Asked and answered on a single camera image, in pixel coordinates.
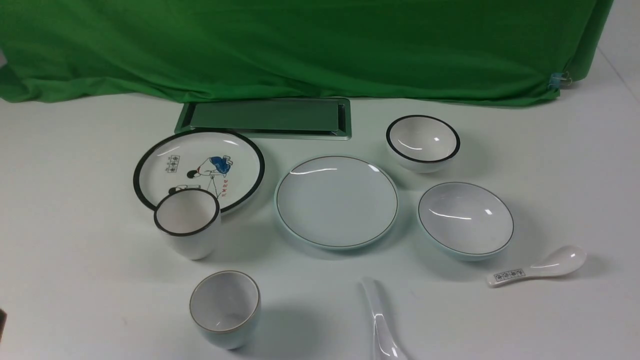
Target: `white table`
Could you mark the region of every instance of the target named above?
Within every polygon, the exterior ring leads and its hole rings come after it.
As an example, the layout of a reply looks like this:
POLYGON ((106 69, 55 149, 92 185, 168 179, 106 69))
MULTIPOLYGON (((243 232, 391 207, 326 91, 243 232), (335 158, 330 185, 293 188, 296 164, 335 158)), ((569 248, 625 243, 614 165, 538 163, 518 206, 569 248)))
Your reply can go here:
POLYGON ((140 156, 170 136, 181 105, 142 95, 57 104, 0 103, 2 359, 368 359, 371 320, 358 280, 381 281, 400 346, 413 359, 631 359, 640 353, 640 106, 596 56, 562 98, 523 110, 353 99, 348 141, 254 139, 266 173, 251 203, 223 219, 204 261, 160 243, 136 198, 140 156), (451 168, 430 176, 392 162, 392 120, 423 113, 461 136, 451 168), (384 168, 401 217, 377 246, 327 254, 285 241, 273 190, 295 163, 326 153, 384 168), (422 237, 419 195, 467 181, 495 192, 515 219, 495 260, 461 263, 422 237), (484 277, 565 244, 589 259, 575 275, 489 289, 484 277), (214 348, 188 314, 215 271, 253 276, 263 296, 255 339, 214 348))

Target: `gold rim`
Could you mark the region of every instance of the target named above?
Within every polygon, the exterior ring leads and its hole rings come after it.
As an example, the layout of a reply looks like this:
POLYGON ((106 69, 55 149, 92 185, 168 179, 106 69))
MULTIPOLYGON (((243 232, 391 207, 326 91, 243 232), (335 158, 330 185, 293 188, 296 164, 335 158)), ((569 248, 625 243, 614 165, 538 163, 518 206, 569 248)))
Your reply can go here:
POLYGON ((189 298, 189 314, 191 315, 191 318, 193 319, 193 321, 201 328, 205 329, 206 331, 211 331, 211 332, 215 332, 216 334, 226 334, 228 332, 233 332, 236 329, 238 329, 240 326, 244 325, 247 321, 251 320, 253 318, 253 316, 255 316, 255 313, 258 311, 258 307, 260 306, 260 301, 262 300, 262 297, 260 295, 260 288, 258 287, 258 284, 255 282, 255 280, 253 280, 252 277, 250 277, 249 275, 245 274, 244 272, 240 272, 240 271, 236 271, 236 270, 222 270, 216 273, 213 273, 207 277, 205 277, 204 279, 202 279, 202 281, 200 281, 198 283, 198 285, 196 285, 195 289, 193 289, 193 292, 191 293, 191 298, 189 298), (245 319, 243 322, 241 322, 240 324, 236 325, 235 327, 231 328, 231 329, 227 329, 227 330, 212 330, 209 329, 207 327, 202 326, 202 324, 200 324, 198 322, 198 320, 196 320, 196 318, 193 317, 193 312, 191 310, 191 302, 193 301, 193 294, 196 293, 196 290, 200 287, 200 285, 202 285, 203 282, 205 282, 206 280, 208 280, 210 277, 214 277, 220 274, 224 274, 225 272, 234 272, 236 274, 241 274, 246 276, 249 280, 251 280, 251 282, 253 283, 253 285, 255 286, 255 289, 258 291, 258 301, 256 301, 255 303, 255 308, 253 309, 253 312, 251 313, 251 315, 249 315, 249 317, 247 319, 245 319))

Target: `spoon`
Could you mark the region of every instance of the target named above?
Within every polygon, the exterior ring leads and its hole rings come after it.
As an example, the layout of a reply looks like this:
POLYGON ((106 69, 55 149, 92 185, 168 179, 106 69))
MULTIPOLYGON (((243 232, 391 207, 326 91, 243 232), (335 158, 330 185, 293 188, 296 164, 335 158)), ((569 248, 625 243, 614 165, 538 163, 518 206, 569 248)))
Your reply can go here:
POLYGON ((517 268, 489 275, 486 277, 486 282, 490 287, 496 288, 514 281, 562 276, 578 270, 585 260, 587 260, 586 251, 579 246, 567 245, 528 268, 517 268))
POLYGON ((376 283, 370 277, 363 277, 360 283, 367 295, 371 315, 373 316, 373 354, 371 358, 373 360, 388 358, 408 360, 408 357, 396 345, 391 331, 389 331, 385 314, 382 311, 382 299, 376 283))

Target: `porcelain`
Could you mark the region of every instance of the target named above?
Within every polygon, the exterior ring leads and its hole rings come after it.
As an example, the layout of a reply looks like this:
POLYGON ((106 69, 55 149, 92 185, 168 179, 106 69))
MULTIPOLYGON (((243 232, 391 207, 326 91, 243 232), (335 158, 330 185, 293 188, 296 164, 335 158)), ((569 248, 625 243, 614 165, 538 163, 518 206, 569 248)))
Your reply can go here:
POLYGON ((513 217, 492 192, 467 183, 444 183, 424 193, 418 221, 439 249, 464 261, 479 261, 504 250, 513 217))
POLYGON ((220 237, 220 204, 212 193, 186 189, 167 195, 154 211, 165 242, 191 260, 207 257, 220 237))
POLYGON ((396 345, 393 335, 387 325, 382 298, 376 287, 376 283, 370 277, 363 277, 360 281, 369 301, 371 316, 373 317, 373 351, 371 359, 398 359, 408 360, 407 356, 396 345))
POLYGON ((486 283, 489 287, 496 288, 515 281, 567 275, 581 268, 586 260, 587 252, 581 247, 567 245, 527 268, 516 268, 489 275, 486 283))
POLYGON ((133 176, 136 195, 151 210, 168 194, 203 189, 219 200, 223 214, 257 190, 264 175, 260 149, 240 134, 210 129, 173 135, 140 159, 133 176))
POLYGON ((295 237, 327 250, 373 243, 394 223, 396 186, 380 168, 349 156, 295 166, 276 187, 276 213, 295 237))
POLYGON ((387 128, 389 153, 403 167, 421 173, 447 166, 460 150, 458 133, 446 122, 425 115, 409 115, 387 128))
POLYGON ((260 318, 260 289, 242 272, 216 272, 196 286, 189 312, 207 341, 227 350, 243 346, 260 318))

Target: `green cloth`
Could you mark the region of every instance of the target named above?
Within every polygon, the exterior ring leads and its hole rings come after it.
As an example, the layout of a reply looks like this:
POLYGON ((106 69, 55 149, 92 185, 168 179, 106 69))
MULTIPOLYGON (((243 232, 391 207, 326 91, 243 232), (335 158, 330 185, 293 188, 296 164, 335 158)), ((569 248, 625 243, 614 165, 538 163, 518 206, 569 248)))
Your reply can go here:
POLYGON ((588 72, 612 0, 1 0, 0 97, 525 106, 588 72))

